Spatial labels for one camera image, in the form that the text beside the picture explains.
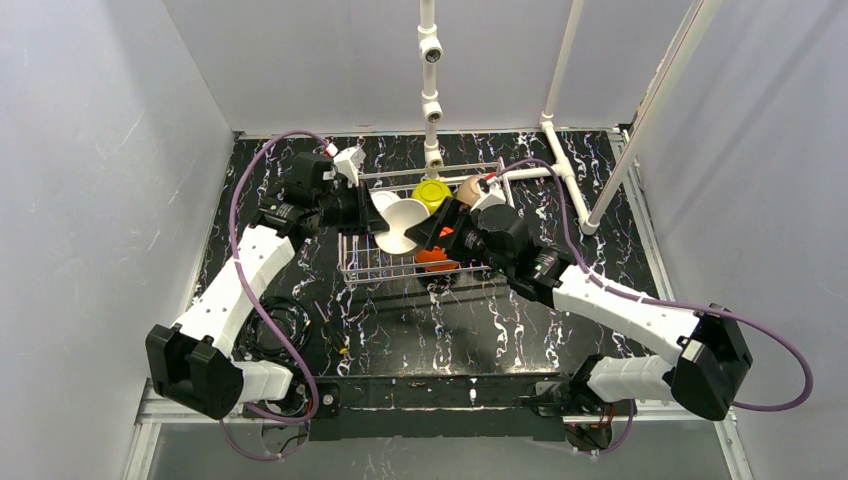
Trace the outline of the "orange bowl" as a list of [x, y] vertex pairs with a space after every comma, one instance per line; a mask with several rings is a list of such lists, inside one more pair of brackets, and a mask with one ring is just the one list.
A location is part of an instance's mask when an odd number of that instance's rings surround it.
[[414, 262], [426, 272], [444, 272], [458, 269], [460, 264], [448, 258], [445, 251], [438, 246], [424, 249], [414, 256]]

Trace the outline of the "cream white bowl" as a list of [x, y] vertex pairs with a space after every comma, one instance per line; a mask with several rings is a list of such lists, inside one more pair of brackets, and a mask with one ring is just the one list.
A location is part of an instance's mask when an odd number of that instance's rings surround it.
[[406, 198], [389, 205], [382, 216], [389, 229], [374, 235], [377, 247], [389, 255], [408, 255], [415, 252], [419, 245], [406, 237], [405, 232], [430, 216], [428, 208], [420, 201]]

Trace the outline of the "yellow-green bowl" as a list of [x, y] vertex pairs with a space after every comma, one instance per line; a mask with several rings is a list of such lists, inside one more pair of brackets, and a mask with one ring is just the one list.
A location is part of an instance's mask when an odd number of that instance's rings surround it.
[[435, 213], [441, 204], [453, 194], [447, 184], [440, 180], [423, 180], [414, 187], [411, 198], [421, 202], [430, 214]]

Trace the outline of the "beige floral bowl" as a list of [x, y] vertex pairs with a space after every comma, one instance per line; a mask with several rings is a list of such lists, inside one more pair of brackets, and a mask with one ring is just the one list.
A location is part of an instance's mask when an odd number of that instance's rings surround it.
[[481, 175], [472, 175], [465, 179], [458, 187], [455, 198], [473, 207], [482, 197], [481, 187], [479, 185]]

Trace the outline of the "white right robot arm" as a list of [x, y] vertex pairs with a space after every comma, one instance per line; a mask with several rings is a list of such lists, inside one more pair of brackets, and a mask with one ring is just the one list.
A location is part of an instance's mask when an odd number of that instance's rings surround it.
[[535, 239], [509, 205], [479, 210], [447, 199], [404, 234], [425, 249], [443, 249], [453, 261], [479, 261], [502, 274], [521, 297], [590, 319], [650, 350], [643, 357], [586, 360], [570, 380], [574, 399], [673, 401], [720, 421], [752, 366], [744, 335], [728, 311], [672, 307], [586, 273], [573, 255]]

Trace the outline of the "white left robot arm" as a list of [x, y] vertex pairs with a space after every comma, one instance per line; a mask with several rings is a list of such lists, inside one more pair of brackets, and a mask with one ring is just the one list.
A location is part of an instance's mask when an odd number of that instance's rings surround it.
[[329, 158], [296, 155], [281, 183], [238, 235], [231, 257], [199, 299], [172, 325], [155, 325], [145, 348], [154, 391], [214, 420], [236, 406], [285, 398], [290, 369], [267, 361], [235, 361], [232, 352], [259, 296], [306, 239], [323, 227], [341, 233], [385, 232], [365, 182], [365, 154], [350, 147]]

